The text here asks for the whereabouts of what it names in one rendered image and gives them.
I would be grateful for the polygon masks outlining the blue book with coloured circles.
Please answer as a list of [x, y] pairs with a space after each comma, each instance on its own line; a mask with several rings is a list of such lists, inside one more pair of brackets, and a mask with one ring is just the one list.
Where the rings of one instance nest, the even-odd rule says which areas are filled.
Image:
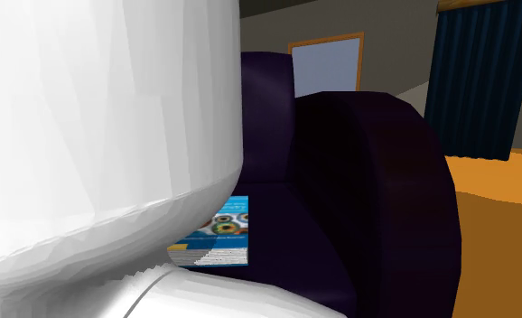
[[238, 267], [248, 264], [247, 196], [231, 196], [201, 228], [168, 247], [179, 267]]

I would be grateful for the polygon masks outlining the wooden framed door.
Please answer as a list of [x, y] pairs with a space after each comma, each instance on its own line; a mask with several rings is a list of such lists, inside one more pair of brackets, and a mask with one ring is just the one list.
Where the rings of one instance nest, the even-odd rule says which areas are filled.
[[359, 91], [365, 34], [290, 42], [297, 98], [321, 91]]

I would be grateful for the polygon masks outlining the dark purple sofa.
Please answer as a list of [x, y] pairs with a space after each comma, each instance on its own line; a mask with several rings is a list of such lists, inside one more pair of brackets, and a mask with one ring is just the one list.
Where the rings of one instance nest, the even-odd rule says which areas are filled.
[[294, 94], [290, 55], [241, 56], [248, 263], [347, 318], [452, 318], [461, 276], [454, 183], [434, 131], [384, 92]]

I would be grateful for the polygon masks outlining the dark blue curtain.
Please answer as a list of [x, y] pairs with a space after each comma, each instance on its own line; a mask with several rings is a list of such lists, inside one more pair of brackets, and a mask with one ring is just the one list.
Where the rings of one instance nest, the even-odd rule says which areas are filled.
[[506, 161], [522, 104], [522, 0], [440, 0], [424, 118], [450, 156]]

